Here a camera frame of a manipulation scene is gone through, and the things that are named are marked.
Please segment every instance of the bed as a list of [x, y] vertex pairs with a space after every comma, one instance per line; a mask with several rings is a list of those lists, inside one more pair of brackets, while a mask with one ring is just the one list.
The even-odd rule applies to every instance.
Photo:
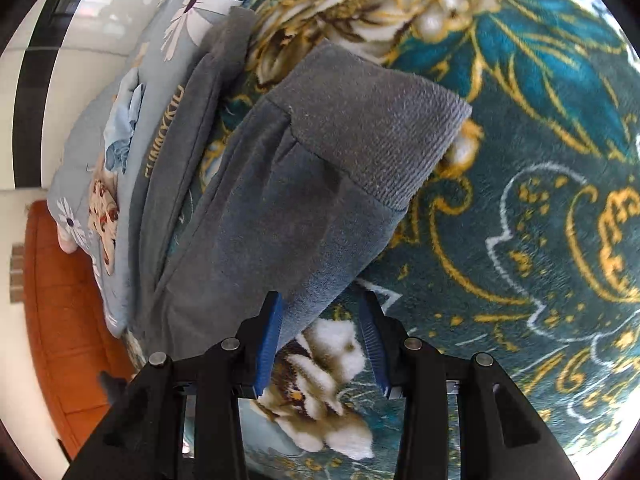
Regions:
[[[91, 256], [107, 326], [136, 367], [148, 352], [129, 326], [136, 275], [127, 258], [142, 214], [130, 208], [133, 184], [153, 168], [150, 150], [210, 24], [241, 2], [258, 18], [245, 72], [188, 176], [174, 244], [236, 126], [322, 38], [456, 92], [471, 119], [358, 285], [441, 352], [495, 355], [581, 478], [599, 478], [640, 418], [640, 60], [600, 0], [165, 0], [127, 65], [146, 89], [118, 178], [111, 275], [86, 200], [120, 78], [80, 117], [48, 197], [60, 230]], [[345, 290], [279, 352], [265, 395], [242, 403], [251, 468], [272, 478], [393, 478], [403, 405], [374, 386], [356, 305]]]

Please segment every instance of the orange cushion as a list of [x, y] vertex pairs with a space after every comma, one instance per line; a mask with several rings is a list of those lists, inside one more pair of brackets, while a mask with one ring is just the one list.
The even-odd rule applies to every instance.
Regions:
[[36, 375], [73, 458], [108, 410], [98, 373], [129, 379], [134, 369], [105, 326], [91, 258], [60, 249], [44, 201], [31, 205], [27, 220], [24, 310]]

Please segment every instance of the ribbed cuff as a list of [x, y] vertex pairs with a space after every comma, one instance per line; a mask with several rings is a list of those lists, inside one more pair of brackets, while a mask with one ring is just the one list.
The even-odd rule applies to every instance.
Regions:
[[408, 206], [471, 114], [453, 92], [324, 40], [267, 98], [306, 149], [384, 205]]

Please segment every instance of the white flower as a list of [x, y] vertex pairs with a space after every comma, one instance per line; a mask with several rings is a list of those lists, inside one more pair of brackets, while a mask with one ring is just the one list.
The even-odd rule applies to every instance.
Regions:
[[164, 60], [169, 61], [175, 53], [175, 47], [178, 44], [178, 38], [184, 25], [187, 26], [187, 32], [194, 44], [200, 46], [202, 39], [207, 31], [211, 28], [211, 24], [197, 11], [197, 9], [208, 10], [218, 14], [228, 14], [231, 7], [238, 6], [242, 3], [239, 0], [184, 0], [182, 6], [174, 14], [171, 24], [164, 32], [164, 43], [161, 49], [166, 53]]
[[271, 384], [254, 406], [309, 453], [326, 444], [352, 460], [372, 458], [367, 422], [340, 400], [352, 390], [341, 387], [364, 367], [353, 322], [316, 319], [278, 352]]
[[80, 227], [80, 222], [74, 217], [74, 213], [69, 207], [69, 202], [66, 201], [66, 198], [62, 198], [56, 202], [56, 205], [62, 213], [58, 215], [58, 218], [60, 218], [66, 232], [72, 235], [76, 244], [83, 249], [86, 249], [86, 237], [84, 236], [84, 231]]
[[272, 86], [322, 38], [383, 64], [411, 28], [425, 43], [438, 43], [471, 26], [476, 15], [500, 10], [502, 0], [265, 0], [257, 9], [247, 70]]

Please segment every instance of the fleece fabric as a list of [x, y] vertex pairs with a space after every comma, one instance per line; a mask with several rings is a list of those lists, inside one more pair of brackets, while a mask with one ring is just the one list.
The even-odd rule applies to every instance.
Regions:
[[177, 250], [166, 248], [212, 129], [243, 66], [252, 20], [229, 17], [196, 67], [158, 156], [140, 230], [136, 335], [146, 352], [204, 352], [286, 301], [279, 347], [386, 246], [471, 108], [419, 76], [324, 41], [252, 108]]

